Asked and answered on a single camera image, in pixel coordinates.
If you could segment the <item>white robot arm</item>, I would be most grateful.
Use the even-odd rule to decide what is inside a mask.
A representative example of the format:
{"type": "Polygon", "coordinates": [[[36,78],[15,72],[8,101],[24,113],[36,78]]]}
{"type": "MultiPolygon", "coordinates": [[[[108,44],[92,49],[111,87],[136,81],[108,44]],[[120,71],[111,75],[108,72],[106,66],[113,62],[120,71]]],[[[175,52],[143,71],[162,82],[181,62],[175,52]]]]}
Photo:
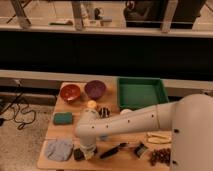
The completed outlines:
{"type": "Polygon", "coordinates": [[[158,130],[172,133],[170,171],[213,171],[213,97],[205,94],[105,119],[94,109],[84,109],[75,135],[88,152],[99,136],[158,130]]]}

